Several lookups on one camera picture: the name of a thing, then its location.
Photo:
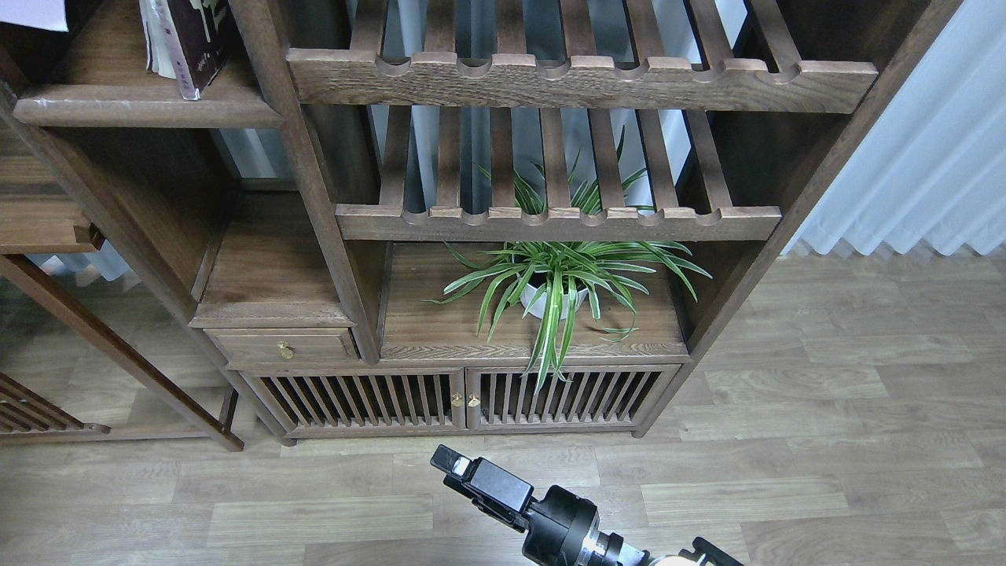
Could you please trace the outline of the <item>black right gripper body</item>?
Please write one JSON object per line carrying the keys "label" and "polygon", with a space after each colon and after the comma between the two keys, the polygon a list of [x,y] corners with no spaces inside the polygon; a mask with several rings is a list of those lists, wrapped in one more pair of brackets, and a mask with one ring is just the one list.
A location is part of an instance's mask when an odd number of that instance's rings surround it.
{"label": "black right gripper body", "polygon": [[532,498],[523,511],[523,555],[538,565],[629,565],[624,538],[599,530],[597,507],[560,486]]}

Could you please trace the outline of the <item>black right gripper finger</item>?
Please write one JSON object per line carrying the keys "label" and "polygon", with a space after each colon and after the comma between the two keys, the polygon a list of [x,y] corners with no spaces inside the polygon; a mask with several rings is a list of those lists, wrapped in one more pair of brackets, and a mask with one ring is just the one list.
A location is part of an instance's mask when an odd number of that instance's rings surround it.
{"label": "black right gripper finger", "polygon": [[445,473],[446,487],[471,499],[473,505],[500,523],[524,533],[528,527],[526,509],[533,487],[514,474],[485,458],[465,458],[446,445],[439,445],[430,463]]}

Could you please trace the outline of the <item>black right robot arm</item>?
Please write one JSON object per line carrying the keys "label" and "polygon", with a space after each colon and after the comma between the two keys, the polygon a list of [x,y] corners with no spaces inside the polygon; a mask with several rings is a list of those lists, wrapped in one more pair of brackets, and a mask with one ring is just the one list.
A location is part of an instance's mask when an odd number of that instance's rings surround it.
{"label": "black right robot arm", "polygon": [[431,465],[445,473],[443,483],[500,523],[524,533],[522,553],[538,565],[737,565],[705,538],[693,550],[656,555],[626,543],[614,531],[599,528],[599,512],[588,498],[551,486],[543,499],[533,487],[485,458],[470,459],[439,445]]}

